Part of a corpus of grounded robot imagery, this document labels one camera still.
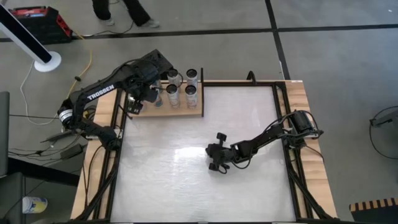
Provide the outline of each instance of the white tabletop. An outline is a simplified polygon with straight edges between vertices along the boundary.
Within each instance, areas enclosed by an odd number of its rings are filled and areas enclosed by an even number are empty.
[[[205,116],[126,121],[112,222],[295,220],[280,141],[244,170],[208,170],[205,148],[252,139],[277,118],[271,87],[205,87]]]

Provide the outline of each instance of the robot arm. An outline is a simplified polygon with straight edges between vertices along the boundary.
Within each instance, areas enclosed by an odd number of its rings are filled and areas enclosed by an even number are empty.
[[[88,134],[98,136],[106,150],[117,150],[120,148],[120,142],[113,128],[102,127],[85,119],[83,117],[85,106],[98,97],[120,88],[135,99],[130,112],[139,114],[142,109],[142,101],[154,102],[156,100],[157,91],[150,86],[160,79],[160,74],[171,68],[173,68],[171,63],[158,50],[154,50],[140,59],[125,62],[116,68],[110,76],[71,93],[57,112],[59,119],[67,129],[80,129]]]
[[[323,131],[316,129],[306,115],[306,111],[295,111],[271,123],[263,133],[252,140],[245,140],[234,143],[230,148],[223,147],[223,142],[226,140],[226,135],[222,133],[217,134],[220,140],[218,144],[209,144],[206,148],[207,154],[213,158],[209,169],[219,171],[220,166],[229,169],[226,165],[228,162],[235,164],[248,161],[257,154],[258,150],[265,145],[280,139],[286,138],[289,144],[293,147],[304,147],[304,137],[315,134],[319,137]],[[283,122],[288,119],[293,126],[291,131],[283,128]]]

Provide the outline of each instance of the black pants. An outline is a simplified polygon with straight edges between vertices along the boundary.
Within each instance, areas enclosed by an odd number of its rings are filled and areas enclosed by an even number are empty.
[[[131,19],[137,26],[141,26],[149,21],[150,16],[141,6],[138,0],[123,0],[129,10]],[[97,17],[101,20],[111,18],[109,11],[109,0],[93,0],[93,8]]]

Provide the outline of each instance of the gray concrete floor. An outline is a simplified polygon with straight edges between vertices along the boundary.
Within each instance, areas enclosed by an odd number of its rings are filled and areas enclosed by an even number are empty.
[[[162,27],[134,27],[130,32],[270,27],[263,0],[148,0],[142,4]],[[108,29],[96,19],[90,0],[6,3],[6,7],[34,5],[55,7],[70,27],[82,34]],[[272,1],[272,6],[278,27],[398,23],[398,4],[392,0],[285,0]],[[112,5],[111,12],[116,21],[112,30],[129,27],[131,20],[122,5]],[[343,220],[352,220],[350,203],[398,196],[397,162],[376,154],[368,137],[368,120],[379,110],[398,105],[397,37],[397,29],[280,33],[290,76],[304,81],[312,112],[325,130],[320,144],[338,216]],[[159,49],[182,71],[203,67],[207,79],[245,79],[249,70],[254,71],[257,79],[283,79],[271,33],[77,40],[47,48],[59,52],[63,63],[50,73],[32,71],[25,84],[30,115],[55,114],[73,77],[88,63],[90,49],[93,66],[79,86],[103,78],[120,63],[153,49]],[[24,114],[19,87],[31,58],[13,43],[0,43],[0,52],[0,90],[11,92],[11,113]],[[32,151],[46,148],[48,144],[39,141],[60,128],[58,121],[34,126],[25,118],[11,118],[10,147]],[[398,156],[392,131],[390,126],[375,130],[375,143],[384,153]],[[73,171],[81,167],[81,161],[56,166]],[[59,190],[64,194],[51,193]],[[34,194],[50,198],[54,207],[41,215],[29,216],[28,220],[67,220],[75,195],[73,187],[45,184]]]

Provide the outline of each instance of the wooden table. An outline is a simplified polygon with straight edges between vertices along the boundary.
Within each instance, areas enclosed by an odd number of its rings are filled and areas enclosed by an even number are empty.
[[[308,105],[307,95],[305,93],[304,84],[302,81],[281,81],[281,80],[264,80],[269,82],[285,82],[287,88],[287,95],[289,98],[290,110],[306,110],[310,111],[310,107]],[[282,114],[285,113],[284,102],[282,100],[281,94],[280,96],[280,107],[282,110]],[[116,91],[112,91],[107,95],[102,96],[98,100],[97,110],[94,118],[94,122],[101,126],[109,125],[111,122],[111,117],[113,113],[113,105],[116,100]],[[121,110],[118,113],[118,117],[116,119],[116,124],[121,125]],[[319,143],[317,140],[306,140],[307,144],[320,152]],[[91,141],[88,144],[87,152],[85,155],[85,172],[88,173],[88,168],[90,165],[91,158],[93,157],[94,152],[100,146],[100,142],[98,140]],[[113,164],[114,152],[109,160],[109,171]],[[105,150],[99,150],[93,159],[93,165],[91,168],[90,174],[90,187],[88,189],[88,200],[90,201],[98,189],[98,184],[100,182],[101,169],[103,165]],[[305,178],[307,181],[307,187],[317,202],[323,207],[323,209],[331,216],[336,217],[335,205],[333,203],[333,198],[331,196],[330,187],[328,183],[328,177],[326,176],[325,166],[323,164],[322,158],[312,152],[311,150],[302,149],[301,159],[304,169]],[[85,207],[85,185],[83,179],[83,173],[80,175],[80,182],[77,188],[75,203],[73,204],[73,210],[71,214],[71,218],[76,218],[80,215],[80,213],[84,210]],[[103,195],[103,199],[101,201],[101,210],[99,213],[99,218],[105,217],[106,203],[108,200],[108,192],[109,189]],[[301,191],[297,189],[298,196],[298,204],[300,205],[300,213],[302,217],[307,217],[304,206],[304,199]]]

